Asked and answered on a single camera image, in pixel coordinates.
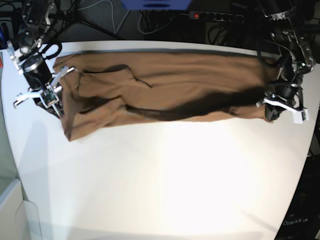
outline white table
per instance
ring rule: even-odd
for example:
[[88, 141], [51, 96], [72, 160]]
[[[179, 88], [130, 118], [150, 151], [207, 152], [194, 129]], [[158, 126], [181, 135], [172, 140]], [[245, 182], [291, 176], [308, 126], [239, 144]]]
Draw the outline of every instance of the white table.
[[[201, 44], [102, 41], [79, 51], [254, 51]], [[320, 102], [320, 67], [303, 88], [310, 121], [170, 122], [101, 129], [68, 142], [4, 55], [2, 100], [15, 163], [44, 240], [273, 240], [299, 181]]]

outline brown pants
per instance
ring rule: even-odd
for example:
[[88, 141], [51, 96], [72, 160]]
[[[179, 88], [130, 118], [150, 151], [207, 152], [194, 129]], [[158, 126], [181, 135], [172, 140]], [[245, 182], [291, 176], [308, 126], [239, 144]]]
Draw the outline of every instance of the brown pants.
[[108, 52], [60, 57], [62, 126], [69, 141], [99, 128], [158, 121], [265, 119], [256, 107], [278, 70], [255, 57], [207, 53]]

